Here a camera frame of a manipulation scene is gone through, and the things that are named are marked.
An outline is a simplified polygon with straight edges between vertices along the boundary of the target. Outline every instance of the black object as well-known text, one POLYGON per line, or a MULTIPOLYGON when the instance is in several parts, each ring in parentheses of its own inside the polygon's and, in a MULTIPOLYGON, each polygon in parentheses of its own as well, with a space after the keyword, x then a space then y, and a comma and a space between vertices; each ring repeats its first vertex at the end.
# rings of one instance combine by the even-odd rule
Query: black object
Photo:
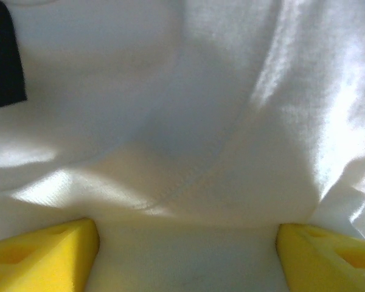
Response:
POLYGON ((10 12, 0 2, 0 107, 27 100, 10 12))

